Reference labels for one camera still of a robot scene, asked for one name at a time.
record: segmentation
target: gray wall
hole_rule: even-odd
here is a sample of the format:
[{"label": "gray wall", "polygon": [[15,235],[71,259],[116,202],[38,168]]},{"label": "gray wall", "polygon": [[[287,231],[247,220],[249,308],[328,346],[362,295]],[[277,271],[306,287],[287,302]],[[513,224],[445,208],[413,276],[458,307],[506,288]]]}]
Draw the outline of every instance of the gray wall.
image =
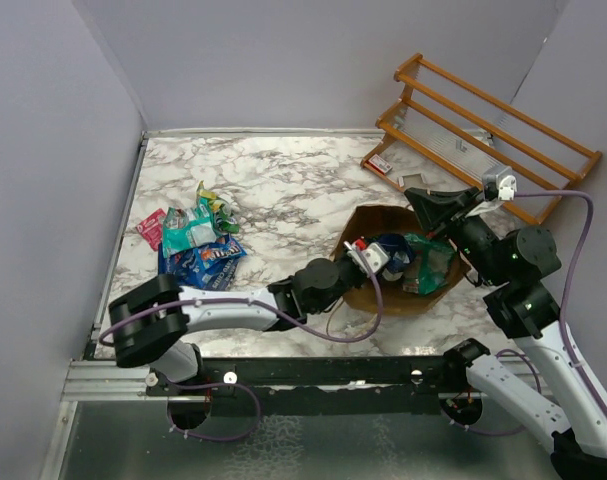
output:
[{"label": "gray wall", "polygon": [[415,52],[510,101],[566,0],[75,0],[151,129],[374,126]]},{"label": "gray wall", "polygon": [[69,0],[0,0],[0,479],[38,478],[142,128]]},{"label": "gray wall", "polygon": [[[607,0],[567,5],[514,106],[604,154],[580,187],[594,197],[596,216],[577,268],[568,318],[607,387]],[[566,266],[584,214],[580,200],[564,200],[548,222]],[[564,278],[565,270],[548,282],[559,299]]]}]

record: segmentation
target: plastic bag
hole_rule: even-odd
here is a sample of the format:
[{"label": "plastic bag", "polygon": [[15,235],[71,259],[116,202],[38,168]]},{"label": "plastic bag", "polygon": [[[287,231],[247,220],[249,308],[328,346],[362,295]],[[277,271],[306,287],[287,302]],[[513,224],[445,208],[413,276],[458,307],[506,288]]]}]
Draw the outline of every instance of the plastic bag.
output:
[{"label": "plastic bag", "polygon": [[216,239],[216,242],[203,245],[198,249],[199,266],[203,270],[209,270],[217,262],[227,258],[244,257],[245,250],[232,235],[224,235]]},{"label": "plastic bag", "polygon": [[416,258],[403,273],[403,290],[429,295],[447,285],[447,277],[456,252],[448,243],[429,240],[425,235],[408,233],[405,240]]},{"label": "plastic bag", "polygon": [[213,215],[208,201],[201,198],[191,209],[169,208],[163,222],[165,258],[216,241]]},{"label": "plastic bag", "polygon": [[203,181],[199,182],[196,189],[196,203],[200,203],[202,198],[207,199],[207,204],[214,214],[214,229],[219,236],[239,232],[240,228],[234,218],[232,207],[216,193],[206,190]]},{"label": "plastic bag", "polygon": [[188,285],[202,290],[227,290],[234,279],[240,256],[219,260],[205,270],[200,251],[207,248],[207,246],[197,247],[171,257],[164,257],[163,249],[159,249],[159,274],[173,274],[179,285]]},{"label": "plastic bag", "polygon": [[405,269],[414,261],[416,256],[405,237],[399,233],[384,233],[376,238],[376,242],[383,247],[390,256],[381,276],[388,282],[400,280]]}]

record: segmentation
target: wooden rod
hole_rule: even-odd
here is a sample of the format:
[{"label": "wooden rod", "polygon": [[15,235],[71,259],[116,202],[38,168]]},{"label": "wooden rod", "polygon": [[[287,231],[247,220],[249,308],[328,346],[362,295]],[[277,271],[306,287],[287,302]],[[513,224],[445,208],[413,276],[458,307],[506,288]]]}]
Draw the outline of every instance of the wooden rod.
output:
[{"label": "wooden rod", "polygon": [[562,135],[559,132],[557,132],[555,130],[552,130],[547,125],[543,125],[541,122],[538,122],[538,121],[534,120],[532,117],[530,117],[528,115],[525,115],[524,113],[520,112],[519,110],[517,110],[516,108],[512,107],[511,105],[508,105],[507,103],[502,102],[498,98],[493,97],[492,95],[489,95],[488,93],[485,93],[483,90],[475,87],[474,85],[471,85],[471,84],[467,83],[465,80],[462,80],[459,77],[457,77],[455,75],[452,75],[450,72],[448,72],[446,70],[443,70],[441,67],[439,67],[437,65],[434,65],[433,63],[428,62],[427,60],[424,60],[422,58],[422,56],[419,59],[419,63],[421,65],[423,65],[425,68],[428,68],[428,69],[432,70],[433,72],[438,73],[442,77],[445,77],[448,80],[450,80],[450,81],[456,83],[457,85],[463,87],[468,92],[471,92],[474,95],[476,95],[478,97],[481,97],[483,100],[486,100],[486,101],[492,103],[493,105],[495,105],[495,106],[497,106],[497,107],[505,110],[506,112],[508,112],[511,115],[515,116],[519,120],[527,123],[531,127],[536,128],[537,130],[543,132],[547,136],[552,137],[553,139],[561,142],[565,146],[567,146],[567,147],[571,148],[572,150],[580,153],[581,155],[585,155],[586,157],[592,157],[594,155],[595,152],[593,152],[593,151],[585,148],[583,145],[579,145],[575,141],[567,138],[565,135]]},{"label": "wooden rod", "polygon": [[534,173],[531,170],[528,170],[527,168],[525,168],[523,165],[521,165],[519,163],[516,163],[514,160],[512,160],[508,156],[502,154],[498,150],[496,150],[496,149],[494,149],[492,147],[487,146],[486,144],[484,144],[480,140],[477,140],[476,138],[474,138],[472,135],[470,135],[466,131],[464,131],[461,128],[457,127],[453,123],[448,122],[443,117],[441,117],[440,115],[437,115],[436,113],[434,113],[431,110],[427,109],[423,105],[421,105],[419,103],[416,103],[413,100],[410,100],[408,102],[408,106],[410,108],[413,108],[417,112],[421,113],[422,115],[425,115],[427,118],[429,118],[433,122],[436,122],[439,125],[441,125],[442,127],[447,128],[450,132],[454,133],[455,135],[458,135],[459,137],[461,137],[466,142],[471,143],[476,148],[478,148],[479,150],[482,150],[483,152],[487,153],[488,155],[490,155],[491,157],[495,158],[496,160],[498,160],[499,162],[503,163],[504,165],[509,165],[516,172],[520,173],[525,178],[529,178],[534,183],[536,183],[537,185],[545,188],[546,190],[555,190],[557,188],[556,185],[554,185],[553,183],[548,182],[547,180],[545,180],[544,178],[540,177],[536,173]]},{"label": "wooden rod", "polygon": [[447,108],[449,108],[453,112],[457,113],[458,115],[462,116],[463,118],[466,118],[470,122],[476,123],[479,127],[484,128],[485,130],[492,133],[493,135],[496,135],[501,140],[509,143],[513,147],[519,149],[523,153],[532,157],[537,162],[545,165],[546,167],[550,168],[551,170],[554,170],[556,173],[563,175],[565,178],[567,178],[569,180],[577,180],[578,178],[580,178],[577,173],[569,170],[568,168],[564,167],[563,165],[558,164],[551,158],[546,157],[542,153],[534,150],[532,147],[524,144],[520,140],[517,140],[512,135],[504,132],[500,128],[483,120],[478,115],[473,114],[469,110],[466,110],[465,108],[461,107],[460,105],[457,105],[456,103],[452,102],[451,100],[445,98],[443,95],[435,92],[431,88],[426,87],[422,83],[417,82],[416,80],[414,80],[411,77],[408,77],[407,75],[401,74],[400,77],[404,82],[412,85],[414,87],[414,89],[418,90],[421,93],[424,93],[425,95],[430,97],[432,100],[436,100],[441,105],[446,106]]},{"label": "wooden rod", "polygon": [[505,208],[508,212],[512,212],[514,215],[519,217],[524,222],[529,223],[530,225],[538,225],[541,223],[534,215],[529,213],[527,210],[523,210],[521,207],[515,205],[512,202],[504,203],[503,208]]},{"label": "wooden rod", "polygon": [[552,213],[552,210],[558,205],[563,197],[554,197],[547,207],[536,217],[538,223],[543,223],[545,219]]},{"label": "wooden rod", "polygon": [[381,177],[383,180],[385,180],[387,183],[389,183],[390,185],[392,185],[394,188],[396,188],[398,191],[402,192],[403,191],[403,187],[401,187],[398,183],[396,183],[394,180],[392,180],[391,178],[383,175],[381,172],[379,172],[376,168],[374,168],[372,165],[370,165],[369,163],[366,163],[363,165],[365,168],[367,168],[370,172],[375,173],[376,175],[378,175],[379,177]]},{"label": "wooden rod", "polygon": [[386,111],[384,111],[379,118],[376,119],[376,126],[377,128],[381,128],[381,123],[383,122],[388,122],[389,121],[389,117],[392,116],[393,114],[396,113],[396,110],[401,107],[403,105],[403,99],[399,98],[396,102],[394,102],[392,104],[392,106],[390,108],[388,108]]},{"label": "wooden rod", "polygon": [[387,150],[387,148],[392,145],[394,142],[396,141],[396,139],[389,135],[389,134],[385,134],[383,136],[383,138],[381,139],[381,141],[379,142],[379,144],[374,147],[370,153],[368,153],[366,156],[363,157],[363,160],[361,160],[361,166],[364,166],[365,163],[372,158],[374,155],[378,155],[380,153],[383,153],[385,150]]},{"label": "wooden rod", "polygon": [[406,70],[408,70],[414,64],[418,64],[422,58],[423,58],[423,55],[421,55],[420,53],[415,53],[410,58],[408,58],[405,62],[403,62],[401,64],[401,66],[399,68],[396,69],[396,72],[394,72],[394,80],[396,80],[398,82],[399,75],[401,73],[405,73]]},{"label": "wooden rod", "polygon": [[601,152],[594,152],[594,155],[588,160],[588,162],[583,167],[583,170],[579,172],[581,179],[585,178],[585,176],[594,168],[594,165],[598,163],[603,154]]}]

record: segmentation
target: red wrapper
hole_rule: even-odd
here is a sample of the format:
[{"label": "red wrapper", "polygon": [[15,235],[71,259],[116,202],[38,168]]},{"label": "red wrapper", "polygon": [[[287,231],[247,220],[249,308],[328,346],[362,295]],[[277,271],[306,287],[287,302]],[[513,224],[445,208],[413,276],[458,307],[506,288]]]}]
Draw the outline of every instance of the red wrapper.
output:
[{"label": "red wrapper", "polygon": [[147,240],[152,250],[159,249],[159,244],[163,241],[163,222],[165,221],[165,212],[159,208],[152,215],[147,217],[136,226],[136,231]]}]

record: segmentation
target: white marble surface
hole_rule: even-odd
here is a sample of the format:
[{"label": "white marble surface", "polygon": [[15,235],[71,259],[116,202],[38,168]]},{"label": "white marble surface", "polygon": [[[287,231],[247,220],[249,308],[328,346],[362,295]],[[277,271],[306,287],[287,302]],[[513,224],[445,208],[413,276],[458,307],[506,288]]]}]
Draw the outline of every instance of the white marble surface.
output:
[{"label": "white marble surface", "polygon": [[[359,167],[378,143],[369,137],[155,138],[149,141],[134,203],[110,291],[110,301],[156,274],[157,254],[135,225],[161,207],[188,207],[200,180],[238,211],[236,235],[248,256],[239,262],[236,290],[283,279],[319,256],[328,255],[357,205],[407,204],[398,191]],[[464,185],[405,146],[383,155],[398,173],[423,173],[430,188]],[[499,211],[488,222],[504,234],[517,220]],[[331,343],[301,330],[259,333],[219,330],[186,335],[206,356],[419,355],[440,353],[468,337],[492,350],[510,345],[485,312],[485,289],[463,281],[430,312],[385,317],[369,339]],[[344,305],[332,320],[332,333],[355,335],[371,315]],[[324,330],[327,314],[310,317]],[[109,319],[103,319],[107,328]],[[112,358],[99,346],[97,358]]]}]

